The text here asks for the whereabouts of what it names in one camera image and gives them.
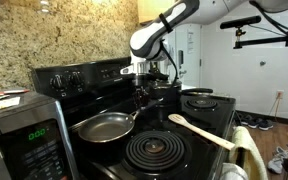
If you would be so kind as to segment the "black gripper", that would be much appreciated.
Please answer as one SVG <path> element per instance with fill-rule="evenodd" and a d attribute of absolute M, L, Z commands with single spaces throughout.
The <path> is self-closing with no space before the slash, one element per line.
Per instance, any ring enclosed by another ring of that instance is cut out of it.
<path fill-rule="evenodd" d="M 150 85 L 157 80 L 167 80 L 168 76 L 160 72 L 149 72 L 148 74 L 136 74 L 132 80 L 135 92 L 133 99 L 137 108 L 147 106 L 150 101 Z"/>

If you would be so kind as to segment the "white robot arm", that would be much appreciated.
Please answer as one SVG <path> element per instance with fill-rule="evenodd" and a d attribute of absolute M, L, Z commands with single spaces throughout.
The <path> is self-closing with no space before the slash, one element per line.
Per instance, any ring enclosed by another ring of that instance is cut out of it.
<path fill-rule="evenodd" d="M 169 56 L 162 43 L 162 38 L 166 34 L 171 33 L 177 26 L 184 24 L 211 24 L 244 2 L 249 2 L 257 8 L 284 35 L 277 38 L 237 41 L 237 47 L 283 41 L 288 46 L 288 27 L 268 16 L 268 13 L 287 11 L 288 0 L 178 0 L 131 36 L 129 43 L 131 64 L 122 69 L 120 73 L 133 75 L 135 86 L 133 97 L 136 105 L 145 107 L 149 103 L 149 93 L 147 92 L 149 62 L 161 61 Z"/>

